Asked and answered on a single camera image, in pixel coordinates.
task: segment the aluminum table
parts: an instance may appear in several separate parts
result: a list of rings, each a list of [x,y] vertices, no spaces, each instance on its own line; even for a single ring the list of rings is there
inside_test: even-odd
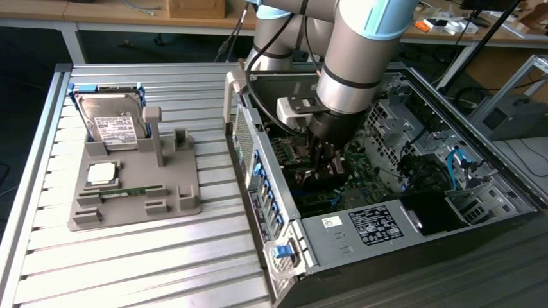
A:
[[[236,64],[57,68],[0,248],[0,307],[271,307],[223,131]],[[147,104],[161,107],[160,132],[191,130],[199,215],[68,231],[85,136],[68,82],[141,82]]]

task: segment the table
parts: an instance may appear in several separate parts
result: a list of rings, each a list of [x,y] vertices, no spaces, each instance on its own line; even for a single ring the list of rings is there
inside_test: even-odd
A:
[[[236,64],[137,64],[57,69],[0,246],[1,308],[269,307],[223,131],[224,78],[235,68]],[[68,82],[141,82],[147,104],[161,107],[161,133],[189,129],[199,215],[68,231],[85,136],[64,95]]]
[[[435,7],[453,6],[456,14],[461,13],[459,6],[445,0],[425,0]],[[135,4],[145,6],[164,5],[164,0],[133,0]],[[132,10],[120,0],[96,0],[92,4],[69,3],[67,0],[0,0],[0,26],[21,28],[48,28],[61,32],[73,63],[85,63],[85,53],[77,37],[80,30],[129,31],[152,33],[188,33],[228,35],[236,25],[244,0],[227,0],[227,18],[189,19],[169,18],[165,10],[156,16]],[[255,34],[256,16],[249,10],[240,35]],[[473,47],[487,33],[485,28],[475,35],[464,35],[459,45],[465,46],[440,85],[451,78],[456,69],[464,63]],[[405,32],[401,42],[419,44],[455,44],[456,36],[448,33],[424,33],[415,26]],[[500,29],[488,46],[548,48],[545,41],[524,40],[508,30]]]

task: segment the slotted aluminum surface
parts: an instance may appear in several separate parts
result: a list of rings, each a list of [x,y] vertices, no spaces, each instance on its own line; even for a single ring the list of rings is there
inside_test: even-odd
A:
[[[160,132],[195,138],[203,212],[71,232],[85,129],[69,99],[20,270],[19,307],[269,307],[269,296],[223,131],[224,77],[233,64],[79,65],[76,84],[143,83]]]

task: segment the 3d printed holder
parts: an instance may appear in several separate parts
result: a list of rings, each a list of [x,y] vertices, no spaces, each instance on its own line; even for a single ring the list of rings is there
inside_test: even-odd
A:
[[[108,151],[103,142],[85,142],[68,228],[84,230],[201,211],[193,139],[187,130],[160,136],[160,107],[144,107],[151,138],[137,139],[137,150]],[[91,185],[89,167],[112,163],[115,177]]]

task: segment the sticker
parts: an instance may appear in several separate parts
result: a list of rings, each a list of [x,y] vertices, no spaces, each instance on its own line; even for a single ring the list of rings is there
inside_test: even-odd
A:
[[[385,206],[360,210],[348,215],[365,245],[371,246],[403,237]]]
[[[137,143],[131,117],[96,117],[93,120],[105,145]]]
[[[341,221],[341,218],[339,216],[323,218],[321,222],[324,223],[325,228],[343,225],[343,221]]]

